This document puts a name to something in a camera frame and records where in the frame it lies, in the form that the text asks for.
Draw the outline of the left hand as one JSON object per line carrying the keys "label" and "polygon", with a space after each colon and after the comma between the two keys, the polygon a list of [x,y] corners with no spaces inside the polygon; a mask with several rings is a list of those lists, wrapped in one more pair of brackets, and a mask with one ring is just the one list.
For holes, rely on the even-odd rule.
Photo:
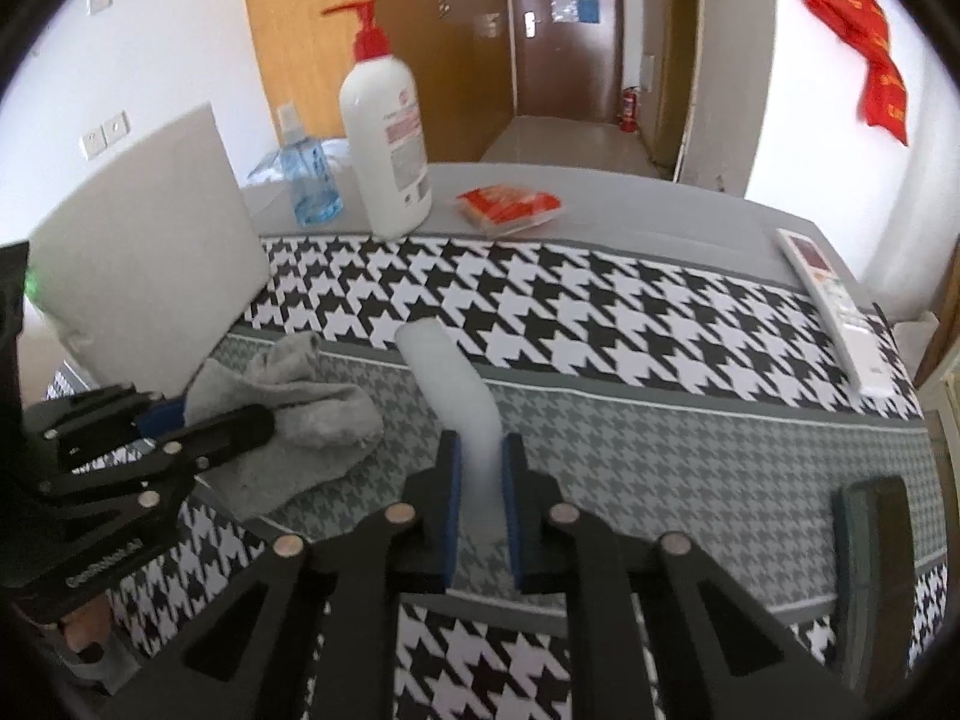
{"label": "left hand", "polygon": [[105,593],[49,624],[37,624],[21,611],[16,614],[31,642],[67,665],[94,665],[106,655],[114,616]]}

